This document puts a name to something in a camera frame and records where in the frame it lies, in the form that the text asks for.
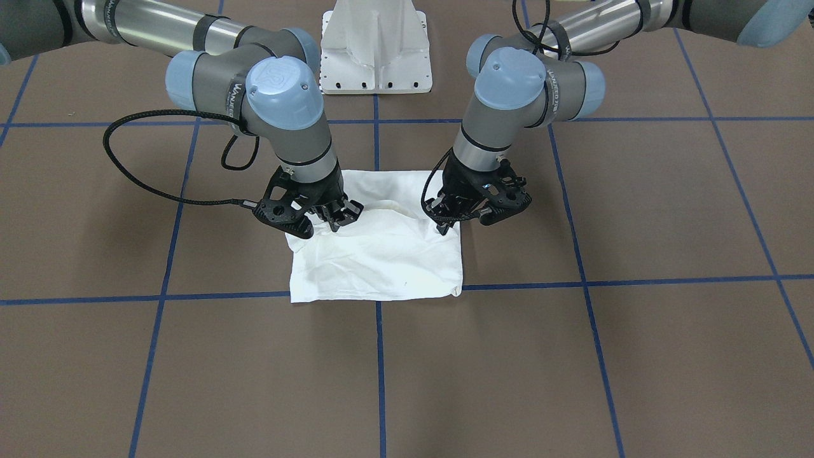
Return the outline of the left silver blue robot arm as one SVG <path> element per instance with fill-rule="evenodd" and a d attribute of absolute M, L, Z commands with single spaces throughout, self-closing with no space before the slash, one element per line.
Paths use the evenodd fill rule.
<path fill-rule="evenodd" d="M 512 37 L 477 38 L 466 55 L 474 92 L 453 146 L 439 161 L 442 188 L 422 200 L 422 209 L 443 235 L 460 221 L 488 226 L 525 211 L 532 198 L 506 151 L 521 128 L 573 121 L 598 109 L 607 84 L 588 57 L 662 28 L 766 48 L 785 40 L 811 10 L 811 1 L 596 1 Z"/>

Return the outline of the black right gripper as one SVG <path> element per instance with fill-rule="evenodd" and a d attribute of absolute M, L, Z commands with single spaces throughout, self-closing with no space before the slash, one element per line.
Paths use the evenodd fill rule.
<path fill-rule="evenodd" d="M 265 225 L 300 239 L 310 239 L 314 235 L 314 224 L 308 214 L 328 223 L 335 233 L 340 227 L 355 223 L 363 209 L 363 204 L 348 199 L 339 165 L 324 179 L 313 183 L 298 182 L 279 167 L 252 214 Z"/>

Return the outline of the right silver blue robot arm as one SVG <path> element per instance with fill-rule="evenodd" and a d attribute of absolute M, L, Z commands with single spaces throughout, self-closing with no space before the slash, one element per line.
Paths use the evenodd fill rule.
<path fill-rule="evenodd" d="M 3 1 L 2 64 L 80 43 L 126 44 L 169 56 L 165 88 L 174 109 L 131 114 L 110 124 L 104 149 L 140 188 L 185 205 L 236 205 L 279 231 L 308 239 L 310 215 L 331 231 L 354 223 L 363 205 L 344 191 L 324 99 L 320 53 L 299 28 L 270 31 L 157 1 Z M 280 162 L 264 195 L 192 200 L 134 177 L 111 148 L 113 132 L 146 117 L 195 116 L 230 126 L 233 140 L 267 139 Z"/>

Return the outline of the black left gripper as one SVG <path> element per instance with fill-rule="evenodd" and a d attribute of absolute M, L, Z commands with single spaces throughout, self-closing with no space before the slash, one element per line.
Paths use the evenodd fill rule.
<path fill-rule="evenodd" d="M 442 188 L 436 198 L 424 198 L 424 212 L 442 237 L 459 221 L 477 219 L 489 226 L 520 214 L 532 203 L 525 177 L 515 174 L 506 158 L 498 160 L 496 169 L 482 172 L 466 167 L 455 156 L 443 156 L 425 182 L 424 195 L 443 162 Z"/>

